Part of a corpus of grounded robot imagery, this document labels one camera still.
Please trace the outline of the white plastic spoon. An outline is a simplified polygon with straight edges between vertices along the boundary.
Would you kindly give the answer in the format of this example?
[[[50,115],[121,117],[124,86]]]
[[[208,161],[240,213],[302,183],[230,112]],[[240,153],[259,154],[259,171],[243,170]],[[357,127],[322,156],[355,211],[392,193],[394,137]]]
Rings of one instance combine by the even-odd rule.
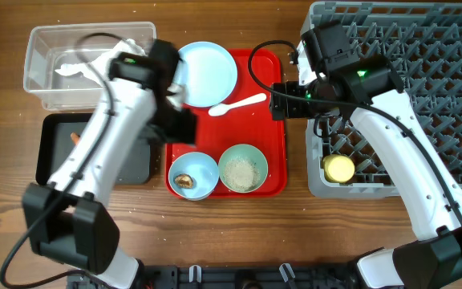
[[[210,116],[216,117],[216,116],[223,116],[225,115],[228,111],[235,109],[235,108],[240,108],[244,106],[249,106],[251,104],[257,104],[265,101],[267,99],[267,96],[265,93],[258,93],[256,95],[250,96],[246,99],[237,101],[232,104],[217,104],[211,107],[208,110],[208,114]]]

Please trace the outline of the brown mushroom scrap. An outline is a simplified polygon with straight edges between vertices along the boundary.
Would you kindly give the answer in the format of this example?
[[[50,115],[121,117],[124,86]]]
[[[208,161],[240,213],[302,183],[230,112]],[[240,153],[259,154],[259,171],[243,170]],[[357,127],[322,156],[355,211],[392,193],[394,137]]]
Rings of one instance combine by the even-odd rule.
[[[182,189],[192,189],[194,187],[194,180],[186,173],[175,176],[174,182]]]

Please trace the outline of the light blue bowl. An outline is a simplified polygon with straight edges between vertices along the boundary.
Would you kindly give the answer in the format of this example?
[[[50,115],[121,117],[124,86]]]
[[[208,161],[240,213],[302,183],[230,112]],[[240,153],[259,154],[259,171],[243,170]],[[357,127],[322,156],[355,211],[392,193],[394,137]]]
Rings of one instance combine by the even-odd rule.
[[[191,188],[181,188],[176,177],[188,175],[192,179]],[[211,156],[191,152],[178,157],[168,169],[167,184],[171,191],[184,199],[199,201],[207,198],[217,187],[219,182],[219,168]]]

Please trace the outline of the white tissue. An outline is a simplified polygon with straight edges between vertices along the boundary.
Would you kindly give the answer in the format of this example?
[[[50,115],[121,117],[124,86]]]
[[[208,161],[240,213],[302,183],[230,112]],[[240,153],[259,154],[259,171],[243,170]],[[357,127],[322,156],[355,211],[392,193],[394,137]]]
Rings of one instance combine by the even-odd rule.
[[[116,58],[121,52],[146,55],[145,50],[140,45],[137,45],[134,39],[126,39],[125,41],[119,41],[111,50],[102,53],[91,61],[91,66],[96,70],[96,73],[84,63],[65,63],[60,68],[55,69],[55,72],[61,76],[73,76],[81,73],[83,77],[102,86],[103,84],[98,75],[107,79],[107,69],[111,59]]]

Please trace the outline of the light blue plate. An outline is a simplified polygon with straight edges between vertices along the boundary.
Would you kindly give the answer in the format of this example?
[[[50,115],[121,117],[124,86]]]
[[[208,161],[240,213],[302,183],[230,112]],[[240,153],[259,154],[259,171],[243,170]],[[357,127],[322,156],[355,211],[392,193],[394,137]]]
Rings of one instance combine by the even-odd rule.
[[[199,41],[179,50],[181,63],[174,82],[185,88],[185,103],[207,108],[223,102],[237,84],[237,65],[222,46]]]

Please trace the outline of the mint green bowl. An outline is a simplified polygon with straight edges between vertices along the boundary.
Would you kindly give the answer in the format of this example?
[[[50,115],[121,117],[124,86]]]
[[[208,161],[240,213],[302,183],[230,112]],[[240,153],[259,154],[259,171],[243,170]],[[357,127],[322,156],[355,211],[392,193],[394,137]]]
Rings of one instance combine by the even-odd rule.
[[[231,159],[235,157],[243,157],[250,159],[257,167],[259,173],[260,173],[260,182],[258,186],[253,189],[252,191],[246,192],[246,193],[252,193],[253,191],[259,189],[266,181],[266,178],[268,177],[268,161],[266,160],[266,157],[264,154],[257,149],[256,147],[250,145],[250,144],[236,144],[227,150],[224,151],[224,153],[221,155],[221,158],[218,162],[218,168],[219,168],[219,174],[220,174],[220,179],[224,186],[231,190],[223,180],[223,172],[224,172],[224,166],[225,164],[230,161]]]

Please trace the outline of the white rice grains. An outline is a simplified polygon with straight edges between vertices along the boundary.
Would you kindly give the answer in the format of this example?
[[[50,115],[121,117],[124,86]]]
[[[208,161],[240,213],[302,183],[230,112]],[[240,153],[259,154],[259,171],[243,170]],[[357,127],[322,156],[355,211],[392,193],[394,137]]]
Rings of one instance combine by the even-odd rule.
[[[246,193],[258,186],[260,173],[250,159],[235,157],[225,164],[223,180],[231,190]]]

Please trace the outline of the yellow plastic cup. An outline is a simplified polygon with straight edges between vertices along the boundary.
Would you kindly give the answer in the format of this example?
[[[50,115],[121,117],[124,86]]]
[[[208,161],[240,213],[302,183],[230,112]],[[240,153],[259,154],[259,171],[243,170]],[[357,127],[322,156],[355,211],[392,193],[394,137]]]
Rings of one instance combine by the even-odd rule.
[[[330,182],[346,183],[355,175],[355,164],[346,156],[331,154],[322,159],[325,178]]]

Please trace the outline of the orange carrot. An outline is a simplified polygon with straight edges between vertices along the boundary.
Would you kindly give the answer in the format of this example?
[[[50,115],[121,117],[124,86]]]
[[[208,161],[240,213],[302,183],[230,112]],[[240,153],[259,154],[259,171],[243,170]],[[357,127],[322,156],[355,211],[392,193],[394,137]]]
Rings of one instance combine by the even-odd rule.
[[[74,143],[74,145],[77,145],[77,144],[79,143],[79,139],[80,139],[80,135],[79,135],[79,134],[77,134],[77,133],[75,133],[75,132],[73,132],[73,133],[71,134],[71,140],[72,140],[72,142]]]

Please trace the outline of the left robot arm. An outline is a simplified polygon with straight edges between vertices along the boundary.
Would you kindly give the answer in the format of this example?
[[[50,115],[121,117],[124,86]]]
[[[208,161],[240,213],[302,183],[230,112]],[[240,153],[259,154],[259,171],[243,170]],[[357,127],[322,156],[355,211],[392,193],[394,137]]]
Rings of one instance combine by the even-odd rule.
[[[181,61],[172,43],[155,40],[147,55],[120,52],[79,143],[45,185],[31,183],[22,198],[25,241],[43,257],[71,267],[107,288],[144,288],[143,263],[119,248],[120,230],[106,207],[137,137],[194,144],[197,117],[169,100]]]

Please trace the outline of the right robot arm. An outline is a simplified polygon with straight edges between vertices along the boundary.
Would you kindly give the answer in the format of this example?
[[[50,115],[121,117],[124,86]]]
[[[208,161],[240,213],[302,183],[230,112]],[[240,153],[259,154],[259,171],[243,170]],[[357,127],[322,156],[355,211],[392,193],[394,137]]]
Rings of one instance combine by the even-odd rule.
[[[272,87],[273,118],[338,111],[375,150],[411,220],[414,242],[359,258],[363,286],[440,288],[461,279],[462,189],[421,128],[389,59],[360,58],[337,21],[303,33],[291,59],[300,79]]]

